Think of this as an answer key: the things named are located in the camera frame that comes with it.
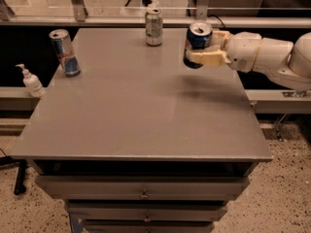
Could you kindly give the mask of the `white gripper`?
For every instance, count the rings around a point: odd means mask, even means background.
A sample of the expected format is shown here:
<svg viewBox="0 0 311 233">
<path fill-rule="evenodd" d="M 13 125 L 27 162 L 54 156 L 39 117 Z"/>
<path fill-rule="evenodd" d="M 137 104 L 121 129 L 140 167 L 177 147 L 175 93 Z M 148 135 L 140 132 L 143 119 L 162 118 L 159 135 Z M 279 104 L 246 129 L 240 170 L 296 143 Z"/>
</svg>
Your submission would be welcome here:
<svg viewBox="0 0 311 233">
<path fill-rule="evenodd" d="M 225 51 L 194 51 L 189 53 L 191 62 L 210 67 L 227 64 L 235 71 L 248 73 L 252 70 L 259 50 L 261 35 L 242 32 L 232 36 L 229 31 L 214 30 L 211 45 L 225 47 Z"/>
</svg>

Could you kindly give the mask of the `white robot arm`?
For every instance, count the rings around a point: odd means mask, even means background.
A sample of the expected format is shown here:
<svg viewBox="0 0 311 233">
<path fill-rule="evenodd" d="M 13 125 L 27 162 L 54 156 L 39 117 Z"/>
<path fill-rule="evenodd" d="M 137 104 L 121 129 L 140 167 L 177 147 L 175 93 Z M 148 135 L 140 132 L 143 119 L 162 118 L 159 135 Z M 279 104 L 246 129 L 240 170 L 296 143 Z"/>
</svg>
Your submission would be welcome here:
<svg viewBox="0 0 311 233">
<path fill-rule="evenodd" d="M 293 43 L 257 33 L 216 30 L 208 48 L 187 50 L 186 57 L 209 67 L 227 65 L 243 73 L 261 73 L 280 86 L 305 91 L 311 89 L 310 41 L 309 33 Z"/>
</svg>

